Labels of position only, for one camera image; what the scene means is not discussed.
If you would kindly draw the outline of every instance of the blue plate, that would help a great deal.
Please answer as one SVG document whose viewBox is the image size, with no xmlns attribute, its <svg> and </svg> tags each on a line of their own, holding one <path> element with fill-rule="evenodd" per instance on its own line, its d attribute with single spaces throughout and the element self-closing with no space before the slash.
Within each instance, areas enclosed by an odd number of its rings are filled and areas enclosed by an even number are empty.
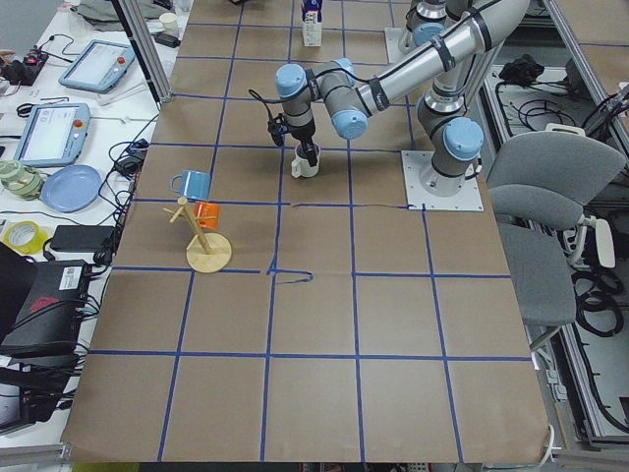
<svg viewBox="0 0 629 472">
<path fill-rule="evenodd" d="M 93 167 L 70 165 L 48 177 L 39 198 L 57 211 L 77 211 L 96 200 L 101 183 L 100 174 Z"/>
</svg>

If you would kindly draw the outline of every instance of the brown paper surface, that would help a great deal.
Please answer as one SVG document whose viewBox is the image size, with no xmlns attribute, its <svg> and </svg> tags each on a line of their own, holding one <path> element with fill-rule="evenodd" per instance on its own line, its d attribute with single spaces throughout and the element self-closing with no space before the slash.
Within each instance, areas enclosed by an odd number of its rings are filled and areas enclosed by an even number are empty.
<svg viewBox="0 0 629 472">
<path fill-rule="evenodd" d="M 625 0 L 557 0 L 580 44 L 629 44 Z"/>
<path fill-rule="evenodd" d="M 298 4 L 195 3 L 64 441 L 77 461 L 536 462 L 547 423 L 493 215 L 486 196 L 405 208 L 411 103 L 351 147 L 316 103 L 311 180 L 290 176 L 294 140 L 272 146 L 246 90 L 271 97 L 277 59 L 385 60 L 388 7 L 330 2 L 337 29 L 305 48 Z M 365 31 L 339 30 L 343 8 Z M 185 169 L 221 204 L 215 274 L 162 210 Z"/>
</svg>

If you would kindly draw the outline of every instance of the roll of tape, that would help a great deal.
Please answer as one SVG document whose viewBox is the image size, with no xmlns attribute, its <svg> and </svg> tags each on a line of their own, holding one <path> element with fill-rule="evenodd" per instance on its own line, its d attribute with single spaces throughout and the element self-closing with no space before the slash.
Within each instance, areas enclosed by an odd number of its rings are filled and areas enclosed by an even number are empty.
<svg viewBox="0 0 629 472">
<path fill-rule="evenodd" d="M 46 232 L 32 221 L 15 223 L 4 234 L 4 244 L 22 254 L 34 254 L 42 250 L 48 239 Z"/>
</svg>

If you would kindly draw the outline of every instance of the white cup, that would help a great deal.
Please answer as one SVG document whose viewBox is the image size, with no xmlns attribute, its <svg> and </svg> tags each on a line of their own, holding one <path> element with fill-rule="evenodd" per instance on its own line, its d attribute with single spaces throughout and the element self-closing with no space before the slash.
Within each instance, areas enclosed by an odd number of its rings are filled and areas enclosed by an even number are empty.
<svg viewBox="0 0 629 472">
<path fill-rule="evenodd" d="M 321 148 L 317 145 L 314 145 L 314 148 L 316 149 L 316 165 L 311 167 L 304 155 L 304 152 L 302 151 L 302 145 L 297 145 L 295 147 L 295 158 L 291 162 L 291 175 L 296 179 L 299 179 L 300 177 L 315 177 L 318 173 Z"/>
<path fill-rule="evenodd" d="M 177 15 L 174 13 L 163 13 L 159 17 L 159 21 L 164 26 L 164 32 L 179 37 L 179 25 L 177 24 Z"/>
</svg>

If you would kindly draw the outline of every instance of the chair seat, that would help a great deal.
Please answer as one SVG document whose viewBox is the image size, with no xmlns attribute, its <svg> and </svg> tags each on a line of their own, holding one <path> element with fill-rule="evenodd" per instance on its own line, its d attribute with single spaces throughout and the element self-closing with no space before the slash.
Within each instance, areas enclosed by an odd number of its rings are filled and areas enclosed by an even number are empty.
<svg viewBox="0 0 629 472">
<path fill-rule="evenodd" d="M 555 238 L 498 224 L 504 254 L 526 325 L 560 326 L 575 320 L 570 268 Z"/>
</svg>

